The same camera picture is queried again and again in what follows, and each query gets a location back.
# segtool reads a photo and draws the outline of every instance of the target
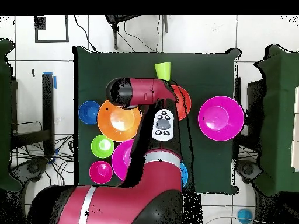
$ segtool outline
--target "bowl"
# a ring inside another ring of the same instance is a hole
[[[130,153],[134,140],[122,142],[116,147],[112,155],[112,169],[116,176],[124,180],[127,175],[128,167],[130,165]]]
[[[96,124],[100,105],[95,101],[86,101],[79,108],[79,118],[84,124]]]
[[[182,162],[180,163],[180,171],[182,173],[182,185],[185,187],[188,182],[188,171]]]
[[[98,135],[91,142],[91,151],[98,158],[108,158],[114,151],[114,142],[105,135]]]
[[[122,109],[104,102],[98,113],[98,127],[102,134],[116,142],[124,142],[136,136],[141,121],[140,109]]]
[[[188,92],[184,88],[176,85],[171,85],[171,86],[175,92],[176,97],[178,98],[178,102],[176,102],[176,111],[178,112],[179,121],[181,121],[186,117],[186,110],[184,107],[183,97],[185,98],[187,114],[189,114],[191,110],[191,98]]]
[[[202,105],[197,120],[205,136],[214,141],[227,141],[240,133],[245,116],[234,99],[216,96]]]
[[[89,168],[89,177],[96,184],[108,183],[113,175],[111,165],[104,161],[93,163]]]

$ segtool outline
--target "green cup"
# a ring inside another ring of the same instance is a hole
[[[171,79],[171,63],[163,62],[155,64],[158,79],[169,81]]]
[[[91,151],[98,158],[108,158],[114,151],[114,142],[105,135],[96,136],[91,142]]]

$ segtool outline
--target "gray button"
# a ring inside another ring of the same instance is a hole
[[[158,120],[156,123],[156,128],[159,130],[168,130],[170,127],[171,125],[167,120]]]

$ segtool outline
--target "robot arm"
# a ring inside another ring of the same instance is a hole
[[[146,105],[126,179],[118,187],[45,189],[32,203],[30,224],[182,224],[179,120],[172,88],[159,79],[117,78],[106,91],[114,105]]]

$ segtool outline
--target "black frame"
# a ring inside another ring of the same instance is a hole
[[[68,16],[65,16],[65,40],[39,40],[38,29],[35,27],[35,43],[57,43],[57,42],[69,42],[68,38]]]
[[[54,107],[53,107],[53,78],[50,74],[42,75],[43,83],[43,130],[22,134],[13,134],[11,149],[20,148],[38,142],[44,142],[44,154],[54,154]],[[12,81],[12,112],[13,127],[17,125],[16,95],[18,82]]]

